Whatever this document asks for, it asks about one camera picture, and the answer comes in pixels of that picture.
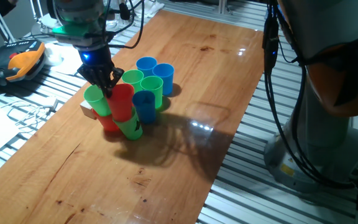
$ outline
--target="wood grain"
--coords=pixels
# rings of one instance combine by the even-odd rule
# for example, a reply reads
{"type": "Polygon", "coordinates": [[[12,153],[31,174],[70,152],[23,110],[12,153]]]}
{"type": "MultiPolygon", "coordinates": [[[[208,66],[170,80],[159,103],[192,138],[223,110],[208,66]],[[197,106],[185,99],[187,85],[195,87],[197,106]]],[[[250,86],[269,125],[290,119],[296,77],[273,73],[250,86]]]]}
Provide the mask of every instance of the wood grain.
{"type": "Polygon", "coordinates": [[[125,70],[143,56],[175,67],[156,124],[138,141],[103,133],[81,112],[84,86],[0,168],[0,223],[194,223],[263,72],[261,41],[159,12],[113,58],[125,70]]]}

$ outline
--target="plastic cup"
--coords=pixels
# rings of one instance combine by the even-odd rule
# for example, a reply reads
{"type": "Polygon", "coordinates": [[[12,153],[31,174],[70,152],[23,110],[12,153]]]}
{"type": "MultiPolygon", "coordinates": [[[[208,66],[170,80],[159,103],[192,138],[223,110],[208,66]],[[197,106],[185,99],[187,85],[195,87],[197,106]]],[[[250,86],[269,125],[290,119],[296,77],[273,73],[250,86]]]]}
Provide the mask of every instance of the plastic cup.
{"type": "Polygon", "coordinates": [[[140,83],[144,90],[151,91],[155,96],[155,109],[162,105],[162,86],[163,81],[160,77],[146,77],[140,83]]]}
{"type": "Polygon", "coordinates": [[[111,93],[111,97],[107,99],[107,102],[111,110],[112,118],[118,122],[130,120],[132,116],[134,87],[127,83],[118,84],[112,89],[111,93]]]}
{"type": "Polygon", "coordinates": [[[92,112],[102,124],[105,131],[119,131],[118,126],[112,120],[111,114],[108,116],[100,116],[94,109],[92,109],[92,112]]]}
{"type": "Polygon", "coordinates": [[[100,116],[108,116],[111,114],[106,98],[98,86],[89,86],[84,92],[84,99],[100,116]]]}
{"type": "Polygon", "coordinates": [[[138,91],[132,98],[132,102],[141,122],[150,124],[155,121],[155,96],[151,91],[138,91]]]}
{"type": "Polygon", "coordinates": [[[152,76],[156,65],[157,60],[153,57],[142,57],[136,62],[137,69],[143,72],[144,77],[152,76]]]}
{"type": "Polygon", "coordinates": [[[171,94],[173,88],[173,73],[175,69],[168,63],[161,63],[153,68],[153,75],[162,78],[164,85],[162,87],[162,94],[164,96],[171,94]]]}
{"type": "Polygon", "coordinates": [[[140,85],[140,82],[143,80],[143,72],[139,70],[129,70],[126,71],[121,79],[124,83],[131,84],[134,89],[135,93],[142,90],[142,86],[140,85]]]}
{"type": "Polygon", "coordinates": [[[126,122],[114,121],[118,128],[124,133],[125,137],[129,140],[136,140],[143,134],[142,126],[140,125],[139,118],[137,117],[136,109],[132,107],[132,117],[126,122]]]}

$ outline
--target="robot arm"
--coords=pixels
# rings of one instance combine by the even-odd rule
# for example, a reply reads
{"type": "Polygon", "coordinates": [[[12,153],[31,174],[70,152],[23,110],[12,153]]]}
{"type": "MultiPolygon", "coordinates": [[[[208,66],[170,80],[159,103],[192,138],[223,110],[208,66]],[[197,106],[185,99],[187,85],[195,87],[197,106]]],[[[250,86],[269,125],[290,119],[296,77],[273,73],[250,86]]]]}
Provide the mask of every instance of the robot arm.
{"type": "MultiPolygon", "coordinates": [[[[339,153],[350,155],[344,152],[341,146],[344,139],[348,137],[346,128],[349,125],[346,117],[358,115],[358,1],[269,0],[268,11],[263,44],[265,86],[280,134],[279,138],[273,139],[265,148],[265,162],[269,171],[275,178],[281,178],[287,187],[304,192],[315,189],[316,184],[339,189],[357,187],[358,178],[350,179],[349,172],[351,173],[355,168],[358,160],[341,161],[341,164],[337,164],[335,159],[326,158],[329,157],[330,152],[333,158],[339,153]],[[278,21],[297,55],[294,62],[297,61],[302,68],[300,94],[291,120],[284,129],[275,110],[271,79],[279,45],[278,21]],[[320,126],[313,123],[308,125],[307,118],[314,117],[321,118],[314,119],[320,126]],[[300,133],[304,132],[304,135],[298,133],[298,122],[305,124],[299,130],[300,133]],[[327,136],[321,136],[320,133],[324,131],[319,131],[320,127],[335,131],[328,132],[327,136]],[[277,156],[278,152],[284,152],[281,155],[288,153],[298,167],[296,168],[299,170],[298,176],[306,178],[297,179],[295,176],[284,174],[280,170],[280,164],[285,163],[285,157],[277,156]],[[318,154],[319,152],[326,153],[327,156],[323,158],[318,154]],[[334,170],[334,166],[346,169],[330,172],[334,170]]],[[[358,154],[358,145],[349,149],[349,152],[358,154]]]]}
{"type": "MultiPolygon", "coordinates": [[[[108,43],[117,32],[106,32],[106,19],[109,11],[104,10],[103,0],[50,0],[50,5],[53,6],[52,14],[55,14],[56,19],[63,24],[53,30],[56,39],[59,42],[72,44],[78,50],[83,62],[78,72],[92,85],[100,87],[107,97],[110,97],[112,88],[124,71],[115,67],[111,60],[108,43]]],[[[127,6],[121,3],[119,7],[120,10],[113,9],[113,13],[120,12],[123,19],[129,19],[130,10],[127,6]]]]}

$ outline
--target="sticker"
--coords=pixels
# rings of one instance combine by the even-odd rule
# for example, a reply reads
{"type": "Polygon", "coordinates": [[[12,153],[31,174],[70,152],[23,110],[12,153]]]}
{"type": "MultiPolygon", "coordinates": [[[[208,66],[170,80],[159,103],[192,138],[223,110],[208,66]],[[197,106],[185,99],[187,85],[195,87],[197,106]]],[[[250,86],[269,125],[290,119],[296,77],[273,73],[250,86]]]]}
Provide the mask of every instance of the sticker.
{"type": "Polygon", "coordinates": [[[289,155],[288,153],[286,153],[283,158],[283,164],[287,165],[289,168],[291,168],[293,170],[297,170],[297,168],[298,168],[298,166],[295,163],[295,161],[293,160],[292,156],[289,155]]]}
{"type": "Polygon", "coordinates": [[[29,48],[35,47],[36,44],[37,44],[37,42],[32,43],[32,45],[29,48]]]}
{"type": "Polygon", "coordinates": [[[280,170],[286,173],[287,175],[289,175],[290,177],[293,177],[293,174],[295,173],[295,170],[291,169],[289,166],[285,164],[281,165],[280,170]]]}

